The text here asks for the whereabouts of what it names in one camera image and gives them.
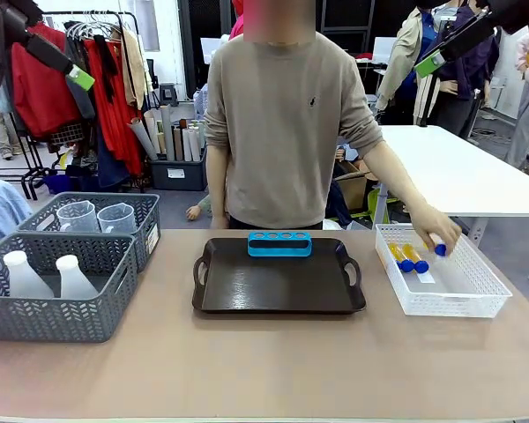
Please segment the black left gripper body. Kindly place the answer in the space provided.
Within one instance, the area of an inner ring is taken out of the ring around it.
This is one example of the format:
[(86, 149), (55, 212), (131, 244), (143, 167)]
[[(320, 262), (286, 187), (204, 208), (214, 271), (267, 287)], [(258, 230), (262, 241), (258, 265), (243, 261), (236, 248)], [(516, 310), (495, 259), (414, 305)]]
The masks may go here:
[(4, 34), (7, 43), (24, 43), (32, 35), (28, 27), (35, 26), (42, 20), (42, 10), (32, 0), (0, 1), (3, 13)]

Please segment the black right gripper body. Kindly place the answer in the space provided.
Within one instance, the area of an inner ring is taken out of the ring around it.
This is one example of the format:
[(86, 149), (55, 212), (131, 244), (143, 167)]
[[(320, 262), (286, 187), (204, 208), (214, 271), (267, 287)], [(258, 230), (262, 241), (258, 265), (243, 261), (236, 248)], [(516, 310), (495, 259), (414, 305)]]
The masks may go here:
[(493, 25), (508, 34), (529, 25), (529, 0), (489, 0), (488, 11)]

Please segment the person's left hand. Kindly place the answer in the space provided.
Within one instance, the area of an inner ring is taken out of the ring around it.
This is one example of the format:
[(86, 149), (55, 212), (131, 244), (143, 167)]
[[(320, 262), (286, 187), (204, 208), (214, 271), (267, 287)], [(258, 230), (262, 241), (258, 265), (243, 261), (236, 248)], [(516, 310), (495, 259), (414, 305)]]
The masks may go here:
[(436, 238), (445, 245), (445, 255), (449, 256), (462, 234), (462, 230), (448, 216), (427, 203), (411, 203), (407, 206), (415, 232), (431, 249), (437, 247)]

